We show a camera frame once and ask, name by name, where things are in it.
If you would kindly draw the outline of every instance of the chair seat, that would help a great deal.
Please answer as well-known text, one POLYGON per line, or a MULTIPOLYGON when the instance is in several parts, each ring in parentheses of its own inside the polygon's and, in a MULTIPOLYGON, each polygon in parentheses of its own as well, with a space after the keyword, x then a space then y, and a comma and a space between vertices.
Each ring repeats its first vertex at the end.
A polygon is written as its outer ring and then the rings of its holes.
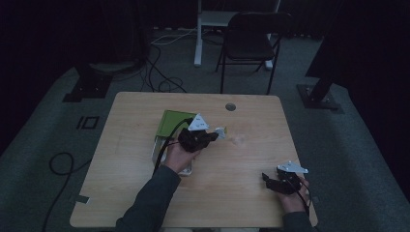
POLYGON ((275 53, 266 34, 230 31, 226 56, 231 60, 272 60, 275 53))

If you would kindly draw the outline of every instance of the chair backrest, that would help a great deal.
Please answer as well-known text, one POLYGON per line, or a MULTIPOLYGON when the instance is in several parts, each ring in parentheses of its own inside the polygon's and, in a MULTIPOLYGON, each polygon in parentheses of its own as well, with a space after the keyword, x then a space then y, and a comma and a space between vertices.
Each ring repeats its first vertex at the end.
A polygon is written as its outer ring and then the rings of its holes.
POLYGON ((284 35, 290 30, 292 23, 293 17, 288 13, 241 12, 233 15, 227 29, 284 35))

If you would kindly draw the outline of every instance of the hand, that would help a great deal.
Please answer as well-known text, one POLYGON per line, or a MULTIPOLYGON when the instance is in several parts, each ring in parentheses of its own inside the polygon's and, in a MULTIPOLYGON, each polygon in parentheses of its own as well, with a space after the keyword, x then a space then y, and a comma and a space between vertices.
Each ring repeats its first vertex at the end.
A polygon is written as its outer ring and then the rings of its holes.
MULTIPOLYGON (((301 189, 299 190, 299 193, 304 197, 305 201, 308 203, 309 199, 307 195, 307 188, 305 187, 308 187, 308 181, 305 180, 305 178, 303 177, 299 177, 299 179, 301 179, 301 182, 303 183, 301 189)), ((277 195, 286 214, 305 211, 305 203, 302 201, 301 197, 296 192, 290 195, 277 192, 277 195)))
POLYGON ((168 146, 168 151, 166 152, 165 165, 171 168, 174 172, 180 173, 200 153, 201 150, 194 153, 187 152, 178 142, 170 144, 168 146))

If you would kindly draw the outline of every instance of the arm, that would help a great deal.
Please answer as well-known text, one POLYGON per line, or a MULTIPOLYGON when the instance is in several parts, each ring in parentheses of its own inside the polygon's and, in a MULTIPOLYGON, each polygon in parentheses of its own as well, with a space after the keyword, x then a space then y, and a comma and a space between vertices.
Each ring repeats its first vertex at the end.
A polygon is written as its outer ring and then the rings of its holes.
MULTIPOLYGON (((308 197, 306 195, 308 186, 308 181, 300 177, 301 181, 304 183, 299 193, 308 202, 308 197)), ((290 195, 278 193, 278 198, 282 204, 285 215, 283 216, 283 229, 284 232, 312 232, 313 227, 310 224, 308 215, 305 212, 305 206, 301 198, 297 193, 290 195)))
POLYGON ((117 220, 116 231, 159 231, 173 193, 181 182, 177 173, 199 153, 188 153, 178 143, 168 146, 165 166, 160 166, 138 193, 133 205, 117 220))

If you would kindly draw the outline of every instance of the white desk frame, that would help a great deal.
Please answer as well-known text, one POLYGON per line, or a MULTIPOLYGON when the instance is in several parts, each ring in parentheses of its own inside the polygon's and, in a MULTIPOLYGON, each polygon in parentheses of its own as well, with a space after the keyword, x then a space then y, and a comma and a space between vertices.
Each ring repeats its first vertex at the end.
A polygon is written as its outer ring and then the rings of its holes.
MULTIPOLYGON (((274 5, 273 12, 277 12, 280 0, 277 0, 274 5)), ((200 67, 202 63, 202 26, 223 26, 228 25, 229 20, 237 12, 210 12, 202 11, 202 0, 198 0, 198 20, 197 20, 197 37, 195 58, 193 64, 200 67)), ((272 68, 272 61, 266 61, 265 67, 270 70, 272 68)))

